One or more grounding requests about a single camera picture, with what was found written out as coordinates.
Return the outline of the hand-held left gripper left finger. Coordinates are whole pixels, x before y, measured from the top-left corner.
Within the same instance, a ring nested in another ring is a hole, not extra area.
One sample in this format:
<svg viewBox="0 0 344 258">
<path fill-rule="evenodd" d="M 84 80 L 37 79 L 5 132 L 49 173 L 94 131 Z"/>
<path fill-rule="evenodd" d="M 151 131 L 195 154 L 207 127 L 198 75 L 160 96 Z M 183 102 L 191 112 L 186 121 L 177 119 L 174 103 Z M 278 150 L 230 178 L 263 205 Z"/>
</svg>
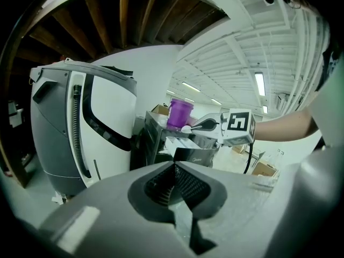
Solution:
<svg viewBox="0 0 344 258">
<path fill-rule="evenodd" d="M 39 233 L 72 257 L 196 257 L 173 224 L 148 221 L 128 200 L 131 184 L 162 166 L 95 183 L 59 206 Z"/>
</svg>

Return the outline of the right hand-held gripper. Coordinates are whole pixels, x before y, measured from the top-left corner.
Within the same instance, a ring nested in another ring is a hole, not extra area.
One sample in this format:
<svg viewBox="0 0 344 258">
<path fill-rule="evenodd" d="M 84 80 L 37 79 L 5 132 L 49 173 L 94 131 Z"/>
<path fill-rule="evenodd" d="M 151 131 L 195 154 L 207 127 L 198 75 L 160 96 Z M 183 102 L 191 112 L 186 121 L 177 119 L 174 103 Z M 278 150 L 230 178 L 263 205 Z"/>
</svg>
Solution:
<svg viewBox="0 0 344 258">
<path fill-rule="evenodd" d="M 209 113 L 197 120 L 192 130 L 197 135 L 214 139 L 224 146 L 252 144 L 256 121 L 251 110 L 230 109 L 224 113 Z"/>
</svg>

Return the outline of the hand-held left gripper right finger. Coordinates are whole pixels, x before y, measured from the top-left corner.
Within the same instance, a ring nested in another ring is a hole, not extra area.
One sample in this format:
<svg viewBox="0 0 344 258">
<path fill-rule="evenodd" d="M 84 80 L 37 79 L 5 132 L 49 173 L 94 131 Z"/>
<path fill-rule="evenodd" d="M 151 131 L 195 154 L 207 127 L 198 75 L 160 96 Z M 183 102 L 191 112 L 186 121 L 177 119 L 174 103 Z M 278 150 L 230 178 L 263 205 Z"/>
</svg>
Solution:
<svg viewBox="0 0 344 258">
<path fill-rule="evenodd" d="M 343 147 L 312 153 L 277 179 L 182 162 L 220 182 L 227 198 L 198 222 L 213 248 L 202 257 L 342 257 Z"/>
</svg>

